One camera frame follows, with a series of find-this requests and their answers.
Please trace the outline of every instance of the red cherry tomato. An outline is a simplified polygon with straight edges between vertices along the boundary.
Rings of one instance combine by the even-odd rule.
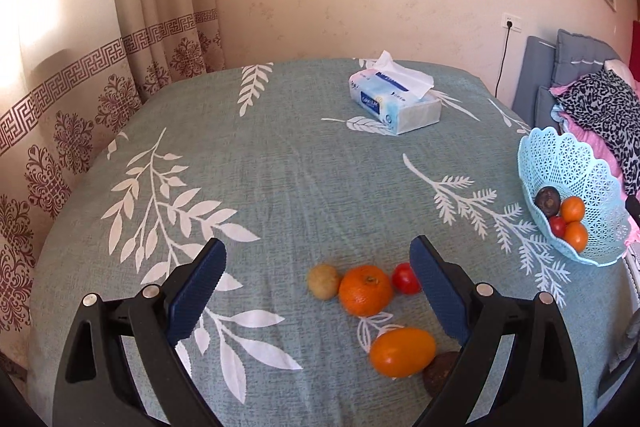
[[[406,295],[412,295],[422,290],[422,286],[420,286],[420,282],[409,263],[401,263],[396,266],[391,276],[391,282],[400,293]]]
[[[549,217],[549,225],[551,226],[551,232],[562,239],[564,237],[564,231],[566,230],[566,222],[562,219],[562,216]]]

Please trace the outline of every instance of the beige curtain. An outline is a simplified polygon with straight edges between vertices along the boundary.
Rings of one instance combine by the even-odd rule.
[[[153,93],[224,67],[214,0],[0,0],[0,363],[24,378],[33,269]]]

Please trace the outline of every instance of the orange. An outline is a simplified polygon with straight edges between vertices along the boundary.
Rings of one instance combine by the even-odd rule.
[[[584,201],[578,196],[569,196],[560,205],[560,215],[567,223],[581,221],[584,217]]]
[[[428,331],[400,328],[387,331],[371,344],[369,360],[386,377],[409,377],[427,367],[436,356],[436,341]]]
[[[580,221],[574,221],[566,224],[563,239],[580,253],[587,246],[589,233]]]
[[[380,313],[394,296],[389,277],[377,266],[349,270],[338,289],[340,302],[351,315],[370,317]]]

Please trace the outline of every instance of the tissue box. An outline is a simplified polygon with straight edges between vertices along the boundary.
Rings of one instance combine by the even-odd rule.
[[[421,98],[376,70],[364,70],[349,79],[351,98],[360,107],[386,124],[389,131],[402,134],[440,121],[442,104],[430,93]]]

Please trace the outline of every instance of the wall socket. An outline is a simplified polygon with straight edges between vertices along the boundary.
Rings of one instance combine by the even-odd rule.
[[[516,17],[515,15],[510,15],[508,13],[502,14],[502,27],[508,28],[507,22],[511,21],[511,29],[512,31],[520,33],[522,31],[522,19],[520,17]]]

